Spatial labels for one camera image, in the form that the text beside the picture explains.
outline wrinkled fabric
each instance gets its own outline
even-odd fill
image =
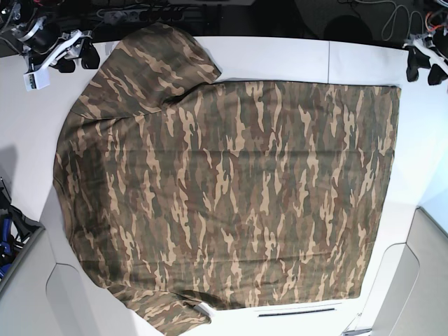
[[[400,91],[213,82],[161,24],[125,38],[73,105],[54,181],[87,275],[166,335],[236,309],[359,296]]]

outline camouflage pattern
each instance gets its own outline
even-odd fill
[[[220,75],[186,34],[125,38],[70,111],[55,187],[87,275],[167,335],[355,298],[389,183],[396,87]]]

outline gray panel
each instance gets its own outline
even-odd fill
[[[64,336],[102,335],[74,267],[56,265],[47,283],[47,298]]]
[[[372,335],[422,336],[448,333],[448,237],[422,209],[412,221],[409,249],[420,264],[419,277],[410,296],[393,323],[402,302],[394,301],[391,288],[375,321]],[[408,286],[406,279],[394,279],[395,290]]]
[[[1,336],[60,336],[45,286],[55,267],[47,232],[36,237],[0,298]]]
[[[372,336],[389,336],[419,276],[419,261],[408,246],[372,328]]]

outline white tabletop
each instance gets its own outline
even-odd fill
[[[337,302],[344,308],[340,309],[339,318],[335,321],[329,318],[327,323],[332,328],[337,320],[346,323],[354,314],[364,311],[358,327],[371,327],[403,250],[396,244],[406,241],[416,207],[435,193],[434,186],[440,188],[430,182],[448,148],[447,83],[429,87],[427,70],[420,70],[417,82],[408,83],[407,53],[403,50],[289,38],[199,37],[197,40],[222,71],[219,81],[260,79],[402,88],[391,181],[361,295],[358,299]],[[112,43],[97,46],[102,61],[112,47]],[[22,79],[25,71],[25,62],[18,56],[0,59],[0,166],[6,178],[13,182],[13,204],[28,217],[38,220],[53,182],[53,160],[60,129],[71,105],[95,71],[78,67],[73,74],[60,74],[52,70],[51,85],[32,92],[25,90]],[[66,246],[58,247],[60,232],[52,235],[51,229],[48,230],[57,262],[73,260],[72,255],[65,257],[70,253]],[[386,262],[381,266],[381,286],[374,287],[383,257]],[[222,332],[224,335],[228,333],[225,329],[228,325],[225,317],[219,317],[215,323],[196,328],[190,334],[221,335]],[[257,328],[259,335],[266,335],[269,330],[263,323]]]

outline fabric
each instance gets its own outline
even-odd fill
[[[67,116],[55,187],[87,275],[167,335],[355,298],[393,161],[396,87],[215,83],[198,43],[125,38]]]

